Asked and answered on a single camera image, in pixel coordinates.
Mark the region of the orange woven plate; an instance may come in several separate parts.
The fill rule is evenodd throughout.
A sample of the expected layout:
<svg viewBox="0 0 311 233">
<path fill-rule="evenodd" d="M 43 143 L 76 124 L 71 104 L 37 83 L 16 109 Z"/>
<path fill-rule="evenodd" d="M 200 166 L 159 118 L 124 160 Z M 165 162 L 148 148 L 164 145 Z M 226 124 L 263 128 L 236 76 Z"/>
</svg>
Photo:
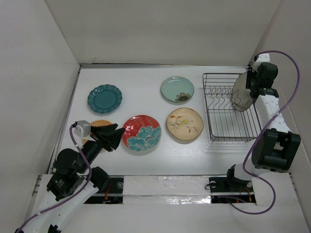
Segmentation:
<svg viewBox="0 0 311 233">
<path fill-rule="evenodd" d="M 90 123 L 91 126 L 107 126 L 112 124 L 112 122 L 108 120 L 96 120 Z M 90 136 L 87 138 L 83 138 L 83 144 L 85 144 L 88 140 L 95 141 L 95 139 L 92 139 Z"/>
</svg>

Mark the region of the grey tree plate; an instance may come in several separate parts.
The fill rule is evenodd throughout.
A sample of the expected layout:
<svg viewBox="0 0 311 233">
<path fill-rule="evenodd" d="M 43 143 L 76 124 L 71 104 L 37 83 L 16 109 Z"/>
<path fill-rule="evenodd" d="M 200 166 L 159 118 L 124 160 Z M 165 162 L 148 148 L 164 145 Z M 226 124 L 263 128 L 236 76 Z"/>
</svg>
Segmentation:
<svg viewBox="0 0 311 233">
<path fill-rule="evenodd" d="M 236 111 L 244 112 L 253 104 L 250 89 L 246 88 L 247 73 L 241 74 L 233 85 L 232 104 Z"/>
</svg>

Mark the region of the red plate blue flower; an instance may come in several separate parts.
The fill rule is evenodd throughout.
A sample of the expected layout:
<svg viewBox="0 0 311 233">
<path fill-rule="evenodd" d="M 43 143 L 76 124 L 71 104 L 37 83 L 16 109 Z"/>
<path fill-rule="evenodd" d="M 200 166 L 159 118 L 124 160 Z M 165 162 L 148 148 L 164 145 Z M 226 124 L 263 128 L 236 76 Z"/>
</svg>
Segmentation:
<svg viewBox="0 0 311 233">
<path fill-rule="evenodd" d="M 161 139 L 162 130 L 160 124 L 151 116 L 136 115 L 128 119 L 123 128 L 122 136 L 124 145 L 136 152 L 153 149 Z"/>
</svg>

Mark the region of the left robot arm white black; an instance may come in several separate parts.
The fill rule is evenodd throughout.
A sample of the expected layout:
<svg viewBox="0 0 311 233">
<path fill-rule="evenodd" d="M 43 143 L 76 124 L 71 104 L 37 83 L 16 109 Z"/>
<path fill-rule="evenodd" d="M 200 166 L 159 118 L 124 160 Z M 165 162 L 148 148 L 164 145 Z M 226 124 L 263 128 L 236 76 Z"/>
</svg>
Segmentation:
<svg viewBox="0 0 311 233">
<path fill-rule="evenodd" d="M 36 214 L 27 219 L 17 233 L 61 233 L 78 209 L 97 192 L 109 190 L 109 175 L 99 166 L 91 167 L 102 150 L 116 150 L 125 132 L 110 124 L 91 126 L 85 120 L 69 128 L 74 149 L 59 152 L 52 177 Z"/>
</svg>

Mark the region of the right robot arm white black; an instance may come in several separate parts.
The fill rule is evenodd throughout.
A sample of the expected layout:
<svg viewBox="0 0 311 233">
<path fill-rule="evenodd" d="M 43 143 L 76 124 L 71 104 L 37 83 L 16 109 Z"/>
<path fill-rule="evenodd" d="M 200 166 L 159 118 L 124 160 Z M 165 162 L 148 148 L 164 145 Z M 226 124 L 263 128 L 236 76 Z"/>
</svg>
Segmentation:
<svg viewBox="0 0 311 233">
<path fill-rule="evenodd" d="M 289 170 L 301 143 L 300 136 L 292 133 L 279 112 L 279 94 L 272 88 L 277 75 L 276 65 L 262 62 L 252 65 L 234 84 L 231 98 L 233 107 L 244 112 L 254 106 L 262 132 L 246 161 L 228 170 L 224 181 L 230 191 L 247 186 L 253 177 L 262 173 Z"/>
</svg>

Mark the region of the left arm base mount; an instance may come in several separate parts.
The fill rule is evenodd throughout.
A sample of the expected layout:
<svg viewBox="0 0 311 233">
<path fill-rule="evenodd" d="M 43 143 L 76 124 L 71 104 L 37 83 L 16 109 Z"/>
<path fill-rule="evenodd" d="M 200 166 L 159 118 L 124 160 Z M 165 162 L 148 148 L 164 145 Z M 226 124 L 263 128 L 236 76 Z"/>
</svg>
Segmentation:
<svg viewBox="0 0 311 233">
<path fill-rule="evenodd" d="M 85 204 L 122 204 L 124 176 L 111 176 L 107 187 L 94 194 Z"/>
</svg>

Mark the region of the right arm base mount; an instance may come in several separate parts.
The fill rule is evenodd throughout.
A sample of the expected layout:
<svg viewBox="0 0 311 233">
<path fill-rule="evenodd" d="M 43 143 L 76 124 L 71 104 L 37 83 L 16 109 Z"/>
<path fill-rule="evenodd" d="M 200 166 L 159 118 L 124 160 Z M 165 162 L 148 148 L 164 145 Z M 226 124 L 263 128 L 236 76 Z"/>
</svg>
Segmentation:
<svg viewBox="0 0 311 233">
<path fill-rule="evenodd" d="M 256 203 L 252 182 L 228 185 L 225 176 L 208 178 L 205 190 L 211 194 L 211 203 Z"/>
</svg>

